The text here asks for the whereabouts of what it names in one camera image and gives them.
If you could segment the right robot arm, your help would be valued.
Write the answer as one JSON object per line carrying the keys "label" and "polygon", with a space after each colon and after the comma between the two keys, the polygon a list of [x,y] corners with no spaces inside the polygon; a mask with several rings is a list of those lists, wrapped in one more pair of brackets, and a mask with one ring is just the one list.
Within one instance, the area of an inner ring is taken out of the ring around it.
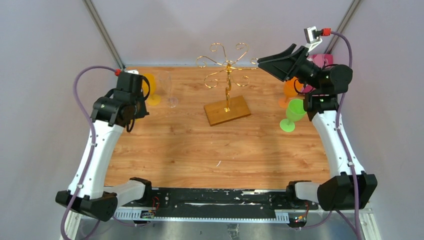
{"label": "right robot arm", "polygon": [[366,173],[351,147],[344,130],[342,103],[338,96],[347,92],[353,70],[344,64],[319,67],[308,60],[309,49],[292,44],[281,53],[259,58],[257,66],[282,82],[296,77],[313,87],[304,95],[303,109],[322,141],[330,167],[330,179],[324,183],[291,181],[286,204],[298,209],[305,201],[315,202],[325,211],[361,210],[378,181]]}

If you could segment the green wine glass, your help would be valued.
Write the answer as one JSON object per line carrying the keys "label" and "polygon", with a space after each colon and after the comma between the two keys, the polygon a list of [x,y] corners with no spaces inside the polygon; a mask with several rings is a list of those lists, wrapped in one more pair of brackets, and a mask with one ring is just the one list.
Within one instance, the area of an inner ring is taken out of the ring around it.
{"label": "green wine glass", "polygon": [[305,115],[304,101],[302,99],[292,99],[285,110],[286,118],[282,119],[279,123],[280,128],[287,132],[295,130],[295,122],[300,121]]}

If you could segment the gold wire glass rack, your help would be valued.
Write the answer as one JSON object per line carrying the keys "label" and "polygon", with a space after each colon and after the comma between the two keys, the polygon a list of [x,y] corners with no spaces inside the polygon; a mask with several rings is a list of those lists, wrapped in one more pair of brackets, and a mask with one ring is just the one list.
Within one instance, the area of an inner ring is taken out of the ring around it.
{"label": "gold wire glass rack", "polygon": [[208,56],[201,55],[198,56],[195,60],[195,64],[199,68],[206,68],[208,64],[204,59],[211,61],[212,63],[221,66],[222,69],[210,74],[207,74],[203,79],[203,84],[209,88],[216,88],[219,84],[218,79],[212,79],[212,76],[218,75],[220,73],[225,73],[226,76],[226,84],[225,87],[225,99],[221,101],[216,101],[213,103],[209,103],[203,106],[203,109],[206,114],[206,118],[208,120],[208,124],[213,127],[223,123],[231,122],[234,120],[242,119],[249,117],[252,113],[249,109],[249,106],[243,95],[233,96],[231,97],[230,92],[233,88],[233,84],[236,84],[239,87],[246,87],[250,84],[250,78],[247,75],[241,76],[241,82],[237,82],[232,78],[232,73],[236,71],[249,71],[255,70],[254,67],[238,67],[237,63],[241,60],[249,51],[248,44],[244,42],[239,42],[236,44],[236,50],[243,50],[244,52],[239,56],[236,60],[229,60],[227,57],[226,49],[224,45],[218,42],[214,42],[210,45],[209,50],[211,52],[216,52],[218,48],[222,48],[222,52],[224,54],[224,61],[218,62]]}

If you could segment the yellow wine glass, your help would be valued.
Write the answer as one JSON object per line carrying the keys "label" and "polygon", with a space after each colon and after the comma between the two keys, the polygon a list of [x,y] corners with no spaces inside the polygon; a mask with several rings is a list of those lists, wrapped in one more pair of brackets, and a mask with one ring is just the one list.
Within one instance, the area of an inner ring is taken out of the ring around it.
{"label": "yellow wine glass", "polygon": [[143,92],[146,94],[149,91],[149,96],[145,102],[150,106],[157,106],[161,102],[161,96],[155,93],[157,90],[155,76],[151,73],[143,73],[142,75],[147,78],[150,85],[150,87],[148,87],[145,81],[142,83]]}

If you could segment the orange wine glass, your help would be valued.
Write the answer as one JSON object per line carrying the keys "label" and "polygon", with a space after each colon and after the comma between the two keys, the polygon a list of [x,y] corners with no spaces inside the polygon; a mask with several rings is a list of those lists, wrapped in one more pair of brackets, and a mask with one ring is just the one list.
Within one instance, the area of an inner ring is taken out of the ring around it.
{"label": "orange wine glass", "polygon": [[278,100],[279,106],[283,109],[286,109],[290,100],[296,97],[301,92],[302,88],[303,84],[299,82],[297,77],[293,77],[292,79],[286,81],[282,89],[284,97]]}

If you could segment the clear wine glass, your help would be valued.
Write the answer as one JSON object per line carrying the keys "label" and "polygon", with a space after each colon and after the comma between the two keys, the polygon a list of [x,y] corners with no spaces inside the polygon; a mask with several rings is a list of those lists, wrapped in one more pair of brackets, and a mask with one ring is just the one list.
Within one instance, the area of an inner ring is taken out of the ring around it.
{"label": "clear wine glass", "polygon": [[162,70],[158,73],[158,80],[160,83],[160,86],[162,87],[164,93],[165,93],[165,100],[166,104],[170,108],[175,108],[179,100],[173,95],[173,82],[172,77],[169,71]]}

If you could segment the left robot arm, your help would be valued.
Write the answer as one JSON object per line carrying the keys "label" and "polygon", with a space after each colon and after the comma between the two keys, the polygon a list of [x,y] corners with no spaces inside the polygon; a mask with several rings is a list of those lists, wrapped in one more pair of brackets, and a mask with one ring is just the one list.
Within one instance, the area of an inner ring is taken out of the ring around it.
{"label": "left robot arm", "polygon": [[109,221],[118,207],[131,201],[149,206],[153,201],[152,183],[132,177],[128,182],[105,187],[106,173],[124,131],[132,131],[135,121],[149,115],[142,84],[148,79],[136,70],[115,73],[116,87],[94,104],[88,119],[90,133],[75,177],[66,190],[58,191],[55,202],[71,211],[103,222]]}

